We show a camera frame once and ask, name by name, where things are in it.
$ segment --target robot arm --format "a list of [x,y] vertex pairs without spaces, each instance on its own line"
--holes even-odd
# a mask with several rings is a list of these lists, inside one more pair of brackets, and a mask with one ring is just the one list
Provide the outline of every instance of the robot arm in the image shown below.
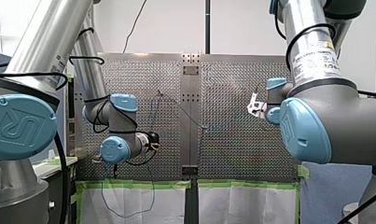
[[281,104],[277,116],[285,147],[301,161],[376,165],[376,99],[359,97],[355,83],[341,76],[332,41],[337,35],[327,25],[326,15],[337,24],[358,16],[365,1],[354,1],[352,13],[337,14],[352,2],[279,2],[293,82],[285,94],[285,80],[269,80],[269,100]]
[[[84,91],[85,106],[82,115],[93,125],[102,124],[109,128],[110,136],[100,147],[102,159],[116,164],[157,148],[159,136],[156,133],[136,131],[135,117],[138,109],[136,97],[120,93],[108,95],[101,65],[95,60],[98,55],[89,18],[83,23],[73,55],[71,61]],[[85,59],[85,56],[92,57],[94,60]]]

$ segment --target sticker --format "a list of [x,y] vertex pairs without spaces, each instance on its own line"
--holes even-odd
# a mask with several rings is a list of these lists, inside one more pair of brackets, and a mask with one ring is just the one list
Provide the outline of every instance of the sticker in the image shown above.
[[[60,55],[57,55],[57,57],[54,60],[53,65],[51,66],[50,72],[55,72],[55,73],[62,73],[66,65],[66,60]],[[47,77],[45,79],[45,82],[50,84],[52,87],[57,87],[59,84],[61,77],[58,76],[52,76],[52,77]]]
[[310,51],[298,54],[292,61],[295,81],[314,76],[315,73],[331,73],[341,76],[333,44],[323,41],[313,45]]

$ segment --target perforated metal panel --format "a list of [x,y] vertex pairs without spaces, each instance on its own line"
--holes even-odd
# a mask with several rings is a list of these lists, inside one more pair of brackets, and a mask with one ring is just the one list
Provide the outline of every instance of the perforated metal panel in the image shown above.
[[[161,152],[148,164],[156,180],[181,178],[180,171],[180,121],[179,103],[181,63],[180,55],[121,55],[104,54],[104,80],[110,93],[134,94],[139,99],[137,113],[138,130],[159,133]],[[159,97],[158,90],[169,97]],[[107,132],[94,133],[88,123],[83,125],[83,144],[88,155],[77,170],[79,179],[98,179],[109,175],[111,168],[102,163],[93,163],[99,146]],[[145,155],[132,162],[142,162]],[[119,178],[150,179],[145,166],[131,167],[126,163],[118,166]]]
[[202,56],[202,138],[200,178],[293,181],[293,160],[279,128],[247,113],[258,88],[265,101],[266,80],[289,74],[283,57]]
[[[284,57],[200,55],[199,59],[196,55],[194,63],[192,55],[179,54],[102,57],[110,93],[135,94],[139,130],[160,134],[160,153],[148,165],[154,179],[181,179],[182,165],[198,165],[199,178],[295,181],[294,163],[283,147],[279,129],[255,119],[246,109],[256,88],[261,93],[258,99],[265,100],[269,77],[289,74]],[[198,68],[199,74],[184,74],[186,66]],[[157,96],[158,91],[165,95]],[[76,110],[77,119],[81,119],[80,111]],[[109,175],[109,167],[92,162],[107,133],[93,133],[91,125],[84,124],[82,136],[77,137],[82,143],[76,145],[82,145],[88,155],[79,163],[77,178]],[[150,179],[146,167],[127,164],[119,166],[118,177]]]

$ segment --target green border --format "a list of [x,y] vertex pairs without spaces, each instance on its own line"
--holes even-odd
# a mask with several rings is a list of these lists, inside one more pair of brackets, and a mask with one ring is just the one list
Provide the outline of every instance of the green border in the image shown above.
[[106,179],[94,181],[78,181],[77,188],[82,189],[189,189],[190,181],[137,181]]
[[251,180],[198,180],[199,188],[230,188],[230,187],[248,187],[256,189],[298,189],[299,183],[274,183],[267,181]]
[[296,208],[295,208],[295,223],[296,224],[299,224],[299,220],[300,220],[300,184],[299,186],[297,187],[297,190],[296,190],[296,204],[295,204]]

